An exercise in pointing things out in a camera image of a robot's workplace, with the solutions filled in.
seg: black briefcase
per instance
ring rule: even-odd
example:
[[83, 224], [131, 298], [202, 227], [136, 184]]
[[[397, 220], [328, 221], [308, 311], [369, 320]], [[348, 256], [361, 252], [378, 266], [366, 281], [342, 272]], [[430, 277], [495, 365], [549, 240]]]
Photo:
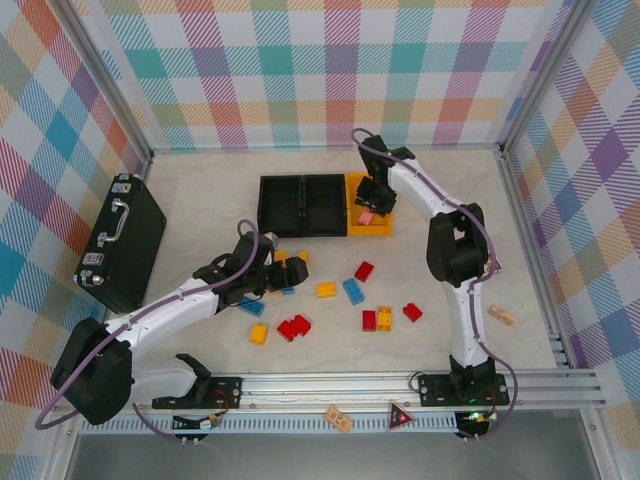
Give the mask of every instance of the black briefcase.
[[167, 224], [137, 175], [117, 175], [73, 276], [115, 313], [140, 308]]

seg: wooden block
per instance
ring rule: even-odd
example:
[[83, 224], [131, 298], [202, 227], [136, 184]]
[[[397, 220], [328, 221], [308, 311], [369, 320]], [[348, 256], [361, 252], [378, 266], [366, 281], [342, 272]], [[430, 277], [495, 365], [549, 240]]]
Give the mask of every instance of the wooden block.
[[487, 311], [493, 318], [500, 320], [505, 325], [511, 326], [516, 323], [516, 316], [513, 313], [507, 312], [505, 309], [498, 307], [497, 305], [491, 305], [491, 308]]
[[345, 416], [336, 407], [329, 407], [329, 410], [324, 414], [324, 418], [342, 433], [347, 433], [353, 426], [353, 420]]

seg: red lego brick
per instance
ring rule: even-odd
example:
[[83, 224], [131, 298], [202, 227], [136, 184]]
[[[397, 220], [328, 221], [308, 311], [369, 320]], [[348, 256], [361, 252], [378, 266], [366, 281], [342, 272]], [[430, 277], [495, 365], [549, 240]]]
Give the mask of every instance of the red lego brick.
[[362, 331], [363, 332], [375, 332], [376, 331], [376, 312], [374, 310], [365, 310], [362, 312]]
[[416, 307], [413, 303], [407, 304], [407, 306], [404, 307], [402, 311], [412, 322], [415, 322], [422, 316], [422, 310]]
[[295, 327], [288, 320], [282, 322], [277, 330], [288, 342], [293, 342], [294, 337], [298, 334]]
[[354, 277], [364, 283], [367, 281], [367, 278], [369, 278], [369, 275], [371, 275], [371, 272], [373, 272], [373, 265], [369, 262], [362, 262], [362, 265], [356, 270]]
[[311, 330], [311, 322], [309, 322], [309, 320], [304, 318], [302, 315], [296, 315], [291, 321], [291, 326], [299, 335], [302, 335], [303, 337], [307, 333], [309, 333], [309, 330]]

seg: pink lego brick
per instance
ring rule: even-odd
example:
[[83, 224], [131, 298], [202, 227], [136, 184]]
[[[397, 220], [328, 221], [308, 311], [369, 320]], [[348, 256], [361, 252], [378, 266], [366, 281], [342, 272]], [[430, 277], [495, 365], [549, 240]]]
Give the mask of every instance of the pink lego brick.
[[370, 212], [369, 210], [363, 210], [360, 218], [358, 218], [358, 223], [360, 225], [369, 225], [374, 216], [375, 213]]

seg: black tray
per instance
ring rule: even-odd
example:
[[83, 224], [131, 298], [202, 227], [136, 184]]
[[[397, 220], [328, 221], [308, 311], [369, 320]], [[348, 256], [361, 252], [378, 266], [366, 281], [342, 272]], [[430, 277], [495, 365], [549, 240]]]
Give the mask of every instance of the black tray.
[[344, 175], [261, 177], [258, 229], [281, 238], [346, 236]]

